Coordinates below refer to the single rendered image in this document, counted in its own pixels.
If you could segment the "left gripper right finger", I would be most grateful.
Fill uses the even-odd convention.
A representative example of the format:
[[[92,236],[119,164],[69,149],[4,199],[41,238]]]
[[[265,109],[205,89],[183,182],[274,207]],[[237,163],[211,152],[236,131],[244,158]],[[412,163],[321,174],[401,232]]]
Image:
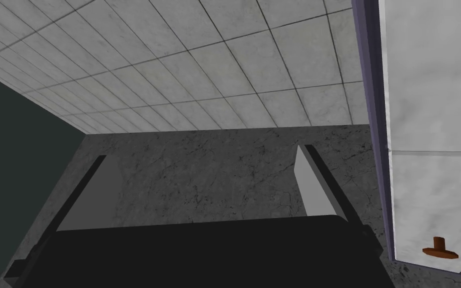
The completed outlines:
[[[337,216],[353,225],[363,224],[313,145],[297,147],[293,171],[303,207],[309,217]]]

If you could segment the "white marble cupboard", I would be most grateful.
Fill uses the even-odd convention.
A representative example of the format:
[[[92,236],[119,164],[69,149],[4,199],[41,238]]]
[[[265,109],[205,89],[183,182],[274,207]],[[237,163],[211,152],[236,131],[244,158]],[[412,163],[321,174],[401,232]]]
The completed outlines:
[[[388,258],[461,274],[461,0],[352,8]]]

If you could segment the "brown cupboard knob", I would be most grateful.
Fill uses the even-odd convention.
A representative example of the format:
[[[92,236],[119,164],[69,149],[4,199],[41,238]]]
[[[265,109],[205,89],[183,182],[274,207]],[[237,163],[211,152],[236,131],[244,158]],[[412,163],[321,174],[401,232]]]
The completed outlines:
[[[428,256],[440,259],[458,259],[459,255],[456,252],[446,249],[446,242],[443,237],[433,238],[433,247],[426,247],[422,249],[422,252]]]

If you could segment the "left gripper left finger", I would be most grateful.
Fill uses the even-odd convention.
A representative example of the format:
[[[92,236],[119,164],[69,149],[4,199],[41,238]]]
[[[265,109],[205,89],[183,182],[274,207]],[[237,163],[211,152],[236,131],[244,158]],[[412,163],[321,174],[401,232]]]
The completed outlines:
[[[118,158],[100,155],[43,233],[110,228],[123,188]]]

